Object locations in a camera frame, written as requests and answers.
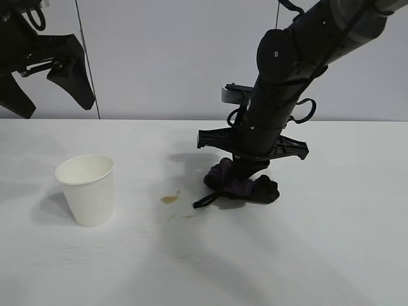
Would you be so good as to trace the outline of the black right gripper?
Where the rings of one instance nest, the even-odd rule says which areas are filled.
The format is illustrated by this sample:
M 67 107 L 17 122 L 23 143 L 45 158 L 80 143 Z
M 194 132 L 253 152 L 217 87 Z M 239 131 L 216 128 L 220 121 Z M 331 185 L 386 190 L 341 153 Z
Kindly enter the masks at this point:
M 227 116 L 228 127 L 199 130 L 197 135 L 197 148 L 214 147 L 233 155 L 232 181 L 249 180 L 267 169 L 271 159 L 307 157 L 309 148 L 305 142 L 281 135 L 282 129 L 245 126 L 244 113 L 244 107 L 240 106 Z

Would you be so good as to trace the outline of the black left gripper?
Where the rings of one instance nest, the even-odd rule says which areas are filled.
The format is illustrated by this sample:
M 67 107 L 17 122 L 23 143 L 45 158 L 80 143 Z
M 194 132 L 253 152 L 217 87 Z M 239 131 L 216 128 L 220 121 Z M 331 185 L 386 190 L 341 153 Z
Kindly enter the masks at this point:
M 40 34 L 47 25 L 44 5 L 44 1 L 1 1 L 1 106 L 24 119 L 30 119 L 36 107 L 9 74 L 15 71 L 28 77 L 50 69 L 47 79 L 84 110 L 95 102 L 84 50 L 75 35 Z

